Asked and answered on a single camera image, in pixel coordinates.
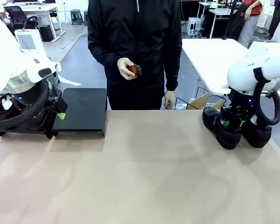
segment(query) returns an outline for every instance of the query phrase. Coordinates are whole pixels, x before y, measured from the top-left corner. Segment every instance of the stool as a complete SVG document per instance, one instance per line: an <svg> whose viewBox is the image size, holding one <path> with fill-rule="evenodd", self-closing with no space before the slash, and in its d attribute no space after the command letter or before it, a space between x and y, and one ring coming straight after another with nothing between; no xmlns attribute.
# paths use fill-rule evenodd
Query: stool
<svg viewBox="0 0 280 224"><path fill-rule="evenodd" d="M78 25L82 25L83 19L79 9L73 9L70 11L71 24L77 23Z"/></svg>
<svg viewBox="0 0 280 224"><path fill-rule="evenodd" d="M84 26L88 26L88 15L87 15L87 11L84 11Z"/></svg>

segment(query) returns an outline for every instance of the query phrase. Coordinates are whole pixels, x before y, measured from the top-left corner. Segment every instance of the brush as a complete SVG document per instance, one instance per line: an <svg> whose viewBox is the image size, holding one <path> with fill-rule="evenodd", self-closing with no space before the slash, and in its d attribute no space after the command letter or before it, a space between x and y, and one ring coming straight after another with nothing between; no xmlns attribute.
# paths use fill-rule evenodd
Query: brush
<svg viewBox="0 0 280 224"><path fill-rule="evenodd" d="M133 66L128 65L126 68L132 73L134 73L135 77L142 76L142 70L139 65L137 64L134 64Z"/></svg>

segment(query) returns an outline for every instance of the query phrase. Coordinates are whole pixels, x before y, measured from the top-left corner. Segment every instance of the brush bristles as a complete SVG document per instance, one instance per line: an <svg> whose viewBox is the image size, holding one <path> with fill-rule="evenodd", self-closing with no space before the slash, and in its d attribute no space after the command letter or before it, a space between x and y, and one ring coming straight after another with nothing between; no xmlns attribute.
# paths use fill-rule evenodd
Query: brush bristles
<svg viewBox="0 0 280 224"><path fill-rule="evenodd" d="M137 76L142 76L142 69L139 65L135 64Z"/></svg>

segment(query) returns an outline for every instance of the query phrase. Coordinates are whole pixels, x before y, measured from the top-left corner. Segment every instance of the beige tabletop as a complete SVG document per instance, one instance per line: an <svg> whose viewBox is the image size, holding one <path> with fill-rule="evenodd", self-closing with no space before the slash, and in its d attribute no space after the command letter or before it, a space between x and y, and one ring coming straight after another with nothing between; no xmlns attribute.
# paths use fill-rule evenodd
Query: beige tabletop
<svg viewBox="0 0 280 224"><path fill-rule="evenodd" d="M280 149L225 150L201 111L108 112L106 137L0 138L0 224L280 224Z"/></svg>

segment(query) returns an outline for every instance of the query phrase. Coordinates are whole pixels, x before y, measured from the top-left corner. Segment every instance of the person in black jacket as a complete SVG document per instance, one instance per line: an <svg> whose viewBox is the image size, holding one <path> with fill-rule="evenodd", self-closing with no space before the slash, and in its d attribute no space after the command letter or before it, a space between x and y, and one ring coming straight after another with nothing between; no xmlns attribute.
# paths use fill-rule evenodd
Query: person in black jacket
<svg viewBox="0 0 280 224"><path fill-rule="evenodd" d="M178 0L89 0L88 49L105 68L112 110L172 109L182 51ZM142 76L126 67L137 64Z"/></svg>

